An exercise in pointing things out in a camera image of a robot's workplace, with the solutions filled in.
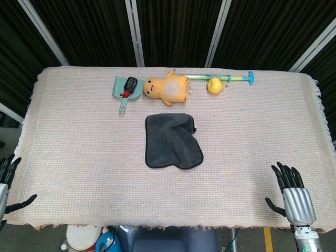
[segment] black curtain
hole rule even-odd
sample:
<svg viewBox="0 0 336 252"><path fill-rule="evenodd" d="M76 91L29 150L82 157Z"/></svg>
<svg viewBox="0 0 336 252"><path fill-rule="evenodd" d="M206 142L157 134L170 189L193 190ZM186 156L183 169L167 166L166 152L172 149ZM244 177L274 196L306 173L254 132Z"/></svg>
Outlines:
<svg viewBox="0 0 336 252"><path fill-rule="evenodd" d="M69 63L136 66L124 0L30 0Z"/></svg>
<svg viewBox="0 0 336 252"><path fill-rule="evenodd" d="M0 102L24 117L37 75L60 63L17 1L0 9Z"/></svg>
<svg viewBox="0 0 336 252"><path fill-rule="evenodd" d="M147 67L204 67L222 0L137 0Z"/></svg>
<svg viewBox="0 0 336 252"><path fill-rule="evenodd" d="M335 17L335 1L233 0L212 67L288 71Z"/></svg>
<svg viewBox="0 0 336 252"><path fill-rule="evenodd" d="M336 140L336 37L301 72L319 81L331 137Z"/></svg>

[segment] blue bottle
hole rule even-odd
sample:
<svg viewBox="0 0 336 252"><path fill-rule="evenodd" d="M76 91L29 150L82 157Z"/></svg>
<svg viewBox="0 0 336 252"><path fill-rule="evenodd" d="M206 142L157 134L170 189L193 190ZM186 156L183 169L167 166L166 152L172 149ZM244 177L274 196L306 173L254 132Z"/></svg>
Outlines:
<svg viewBox="0 0 336 252"><path fill-rule="evenodd" d="M104 245L105 252L122 252L119 237L115 232L109 231L107 227L103 228L102 235L97 240L96 251L100 251L102 245Z"/></svg>

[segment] plush toy face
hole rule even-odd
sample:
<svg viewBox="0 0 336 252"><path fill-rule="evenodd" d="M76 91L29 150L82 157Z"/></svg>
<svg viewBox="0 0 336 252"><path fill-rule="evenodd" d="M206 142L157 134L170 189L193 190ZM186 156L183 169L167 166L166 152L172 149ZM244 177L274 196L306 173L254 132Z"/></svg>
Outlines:
<svg viewBox="0 0 336 252"><path fill-rule="evenodd" d="M162 79L149 78L143 84L144 93L151 98L159 98L162 91Z"/></svg>

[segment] white pole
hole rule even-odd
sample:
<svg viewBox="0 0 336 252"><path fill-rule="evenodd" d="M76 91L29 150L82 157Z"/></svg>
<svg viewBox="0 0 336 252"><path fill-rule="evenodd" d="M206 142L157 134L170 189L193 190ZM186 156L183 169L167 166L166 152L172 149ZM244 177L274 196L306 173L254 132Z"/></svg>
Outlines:
<svg viewBox="0 0 336 252"><path fill-rule="evenodd" d="M42 38L46 41L48 46L50 47L51 51L55 54L56 58L59 60L62 66L68 66L69 62L64 56L61 49L58 47L56 41L52 37L51 33L48 31L47 27L43 23L42 19L37 14L36 10L32 6L29 0L17 0L25 13L28 15L30 20L35 25L36 29L41 34Z"/></svg>
<svg viewBox="0 0 336 252"><path fill-rule="evenodd" d="M136 3L137 3L136 0L125 0L128 22L130 24L130 31L133 41L136 65L138 67L144 67L145 63L143 59L138 8Z"/></svg>
<svg viewBox="0 0 336 252"><path fill-rule="evenodd" d="M15 113L13 110L9 109L2 103L0 103L0 111L4 112L6 115L10 116L14 120L18 121L19 123L23 122L23 118L19 116L17 113Z"/></svg>
<svg viewBox="0 0 336 252"><path fill-rule="evenodd" d="M336 18L327 26L320 36L310 45L304 54L288 70L289 72L300 72L336 35Z"/></svg>
<svg viewBox="0 0 336 252"><path fill-rule="evenodd" d="M218 42L222 35L225 20L226 20L227 14L230 9L231 1L232 0L223 0L222 5L220 6L217 23L214 29L214 33L212 35L212 40L211 40L211 44L209 47L208 56L205 61L205 67L211 67L212 61L214 60Z"/></svg>

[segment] toy syringe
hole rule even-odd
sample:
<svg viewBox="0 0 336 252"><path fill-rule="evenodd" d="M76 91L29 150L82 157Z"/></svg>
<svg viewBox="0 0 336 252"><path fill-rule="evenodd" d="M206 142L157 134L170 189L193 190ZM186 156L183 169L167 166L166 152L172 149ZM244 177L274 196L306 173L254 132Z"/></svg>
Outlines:
<svg viewBox="0 0 336 252"><path fill-rule="evenodd" d="M184 75L190 78L191 80L210 80L211 78L217 77L220 80L226 81L243 81L246 80L250 85L254 83L254 74L252 71L248 72L248 77L245 76L232 76L232 75Z"/></svg>

